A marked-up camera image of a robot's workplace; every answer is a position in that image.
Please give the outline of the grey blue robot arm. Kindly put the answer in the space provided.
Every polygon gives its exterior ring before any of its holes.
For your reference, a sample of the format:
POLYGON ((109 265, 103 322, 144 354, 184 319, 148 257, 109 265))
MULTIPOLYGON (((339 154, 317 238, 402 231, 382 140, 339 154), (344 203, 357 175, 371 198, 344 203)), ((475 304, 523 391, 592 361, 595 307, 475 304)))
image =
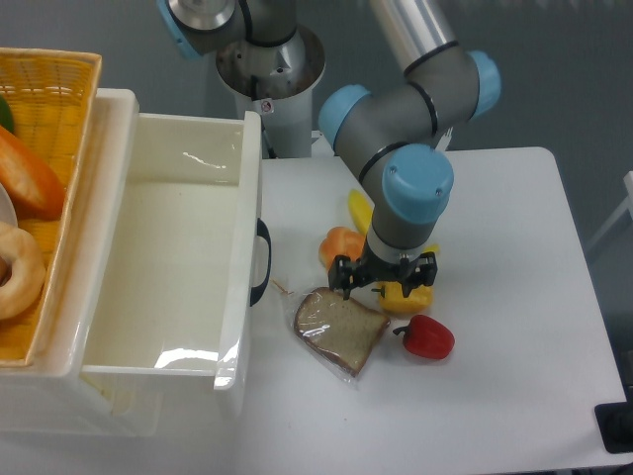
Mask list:
MULTIPOLYGON (((269 134, 272 155, 307 149, 307 127, 282 107, 310 92, 324 71, 317 36, 292 1, 161 1, 157 5, 186 57, 213 53, 224 84, 247 100, 269 134)), ((466 51, 435 1, 375 1, 372 10, 405 82, 377 96, 347 85, 322 105, 318 126, 374 202, 359 257, 337 255, 328 285, 344 295, 397 282, 404 295, 434 283, 424 250, 454 182, 445 155, 429 141, 492 108, 501 81, 495 62, 466 51)))

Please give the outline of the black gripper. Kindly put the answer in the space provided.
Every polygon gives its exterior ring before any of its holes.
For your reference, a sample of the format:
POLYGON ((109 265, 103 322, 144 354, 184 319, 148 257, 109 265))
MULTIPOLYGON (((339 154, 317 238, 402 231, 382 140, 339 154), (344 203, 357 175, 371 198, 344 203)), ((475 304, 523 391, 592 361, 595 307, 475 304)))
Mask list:
POLYGON ((358 260, 346 255, 337 255, 327 272, 328 287, 338 291, 344 300, 351 292, 373 282, 399 282, 402 293, 408 298, 414 289, 432 287, 437 275, 436 254, 422 253, 414 261, 401 257, 396 263, 378 257, 371 248, 365 248, 358 260))

